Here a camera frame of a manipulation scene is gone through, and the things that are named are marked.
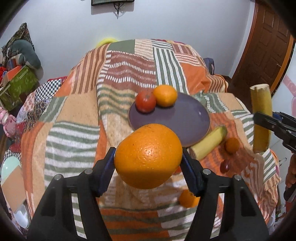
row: bed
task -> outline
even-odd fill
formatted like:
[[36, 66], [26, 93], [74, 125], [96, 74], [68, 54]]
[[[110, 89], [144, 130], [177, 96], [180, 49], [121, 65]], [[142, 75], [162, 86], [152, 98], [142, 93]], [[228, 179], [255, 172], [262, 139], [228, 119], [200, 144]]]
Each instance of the bed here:
[[[15, 143], [4, 160], [15, 156], [21, 162], [31, 217], [56, 174], [70, 177], [92, 168], [109, 147], [117, 147], [133, 131], [128, 109], [136, 94], [161, 84], [199, 100], [209, 112], [211, 129], [223, 124], [228, 137], [240, 140], [235, 155], [217, 147], [200, 163], [218, 175], [240, 174], [266, 223], [269, 221], [278, 199], [278, 163], [270, 149], [261, 154], [252, 152], [253, 115], [227, 93], [228, 84], [222, 76], [209, 73], [191, 46], [148, 39], [93, 49], [68, 77], [48, 81], [28, 96], [17, 116]], [[224, 159], [231, 163], [226, 174], [220, 172]], [[112, 239], [183, 240], [196, 211], [178, 203], [186, 188], [182, 173], [175, 173], [158, 188], [139, 190], [126, 185], [115, 172], [107, 192], [98, 200]], [[75, 194], [72, 203], [77, 234], [86, 238]], [[220, 194], [213, 236], [219, 233], [222, 212]]]

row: orange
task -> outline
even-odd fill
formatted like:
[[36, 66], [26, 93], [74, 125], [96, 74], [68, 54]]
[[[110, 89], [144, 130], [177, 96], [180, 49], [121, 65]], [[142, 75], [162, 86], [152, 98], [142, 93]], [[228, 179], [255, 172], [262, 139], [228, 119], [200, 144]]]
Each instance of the orange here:
[[170, 178], [181, 159], [182, 145], [177, 135], [163, 125], [148, 124], [118, 145], [114, 165], [128, 185], [152, 189]]
[[170, 85], [159, 85], [153, 90], [156, 104], [161, 107], [172, 106], [178, 97], [177, 91]]
[[234, 154], [239, 150], [239, 140], [235, 137], [229, 138], [225, 142], [225, 150], [229, 154]]
[[188, 189], [184, 190], [179, 197], [180, 205], [186, 208], [196, 207], [200, 202], [200, 197], [196, 197]]

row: toy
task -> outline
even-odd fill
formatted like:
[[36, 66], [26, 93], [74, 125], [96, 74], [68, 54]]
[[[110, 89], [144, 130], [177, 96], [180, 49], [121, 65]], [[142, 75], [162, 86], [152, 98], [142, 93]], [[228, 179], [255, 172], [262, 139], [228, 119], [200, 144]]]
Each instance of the toy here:
[[41, 62], [35, 53], [33, 46], [26, 40], [19, 39], [11, 46], [11, 55], [15, 56], [17, 65], [28, 65], [32, 69], [39, 69]]
[[16, 118], [13, 115], [10, 115], [8, 111], [2, 107], [0, 107], [0, 124], [3, 125], [5, 134], [8, 137], [13, 138], [15, 135]]

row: checkered fabric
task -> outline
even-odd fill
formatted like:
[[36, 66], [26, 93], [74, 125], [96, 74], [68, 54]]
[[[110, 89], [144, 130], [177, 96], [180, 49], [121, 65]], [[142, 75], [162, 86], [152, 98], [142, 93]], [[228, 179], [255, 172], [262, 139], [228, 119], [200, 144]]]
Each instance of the checkered fabric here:
[[62, 78], [51, 80], [36, 89], [35, 102], [50, 102], [62, 85]]
[[12, 152], [11, 150], [7, 150], [4, 154], [4, 157], [3, 157], [3, 162], [6, 161], [7, 158], [11, 157], [11, 156], [15, 156], [17, 159], [20, 160], [21, 158], [21, 153], [17, 153], [17, 152]]

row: door panel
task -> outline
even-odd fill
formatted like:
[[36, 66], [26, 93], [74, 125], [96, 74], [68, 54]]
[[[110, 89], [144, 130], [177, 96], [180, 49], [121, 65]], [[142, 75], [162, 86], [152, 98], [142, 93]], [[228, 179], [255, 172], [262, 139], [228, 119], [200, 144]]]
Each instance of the door panel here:
[[258, 4], [254, 33], [244, 62], [232, 79], [231, 92], [251, 110], [249, 88], [267, 83], [272, 86], [285, 59], [290, 33], [279, 16], [266, 5]]

